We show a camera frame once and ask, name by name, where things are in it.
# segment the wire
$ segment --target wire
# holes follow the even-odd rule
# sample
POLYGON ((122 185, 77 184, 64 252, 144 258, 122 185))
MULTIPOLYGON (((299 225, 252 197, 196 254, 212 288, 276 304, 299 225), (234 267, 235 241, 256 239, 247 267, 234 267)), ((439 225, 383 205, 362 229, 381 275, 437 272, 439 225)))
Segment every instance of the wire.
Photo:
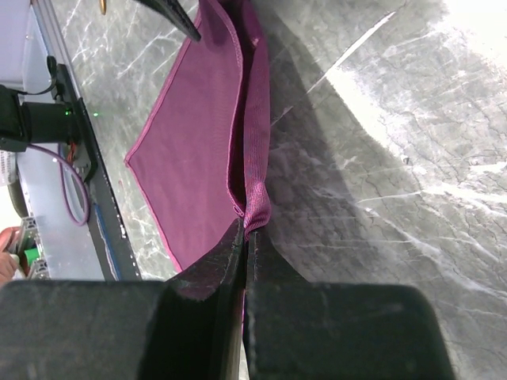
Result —
POLYGON ((55 152, 52 152, 49 149, 43 148, 42 146, 37 146, 33 144, 29 144, 29 148, 32 150, 38 150, 39 152, 45 153, 52 158, 54 158, 60 166, 60 178, 62 182, 62 190, 63 190, 63 198, 65 200, 65 207, 67 209, 67 213, 71 217, 72 222, 76 224, 77 226, 84 226, 88 223, 88 219, 90 218, 90 199, 88 198, 88 192, 86 191, 85 183, 83 182, 82 178, 79 176, 79 174, 75 171, 74 167, 69 164, 64 158, 60 157, 55 152), (82 219, 76 219, 74 214, 72 213, 71 205, 69 204, 69 199, 67 197, 67 190, 65 189, 65 179, 63 177, 63 168, 67 169, 71 176, 75 179, 76 184, 79 187, 79 191, 81 192, 82 199, 83 199, 83 210, 84 210, 84 216, 82 219))

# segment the gold object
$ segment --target gold object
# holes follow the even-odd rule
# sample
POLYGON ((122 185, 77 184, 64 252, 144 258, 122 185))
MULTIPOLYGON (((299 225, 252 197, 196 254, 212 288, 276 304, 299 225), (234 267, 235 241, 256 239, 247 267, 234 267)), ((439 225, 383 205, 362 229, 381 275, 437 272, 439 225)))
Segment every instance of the gold object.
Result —
POLYGON ((101 13, 102 14, 105 14, 105 11, 107 10, 107 5, 106 5, 106 0, 99 0, 99 2, 101 3, 101 13))

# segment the purple cable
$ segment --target purple cable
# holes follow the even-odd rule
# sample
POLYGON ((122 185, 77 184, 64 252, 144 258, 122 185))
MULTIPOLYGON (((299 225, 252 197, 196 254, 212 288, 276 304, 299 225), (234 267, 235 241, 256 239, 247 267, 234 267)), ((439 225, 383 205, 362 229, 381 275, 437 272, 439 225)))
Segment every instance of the purple cable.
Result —
POLYGON ((67 212, 71 217, 72 222, 74 222, 77 226, 84 226, 88 223, 88 219, 90 218, 90 200, 88 199, 88 192, 86 191, 86 187, 84 182, 82 181, 79 174, 75 171, 71 164, 69 164, 64 158, 60 157, 55 152, 52 152, 49 149, 43 148, 42 146, 37 146, 33 144, 29 144, 29 148, 33 150, 38 150, 39 152, 45 153, 52 158, 54 158, 60 166, 60 178, 62 182, 62 190, 63 190, 63 199, 65 200, 65 207, 67 208, 67 212), (67 198, 67 191, 65 189, 65 179, 63 177, 63 167, 65 166, 71 172, 71 176, 75 179, 75 182, 78 184, 79 191, 81 192, 83 203, 84 203, 84 212, 85 215, 81 220, 77 220, 72 213, 71 205, 69 204, 69 199, 67 198))

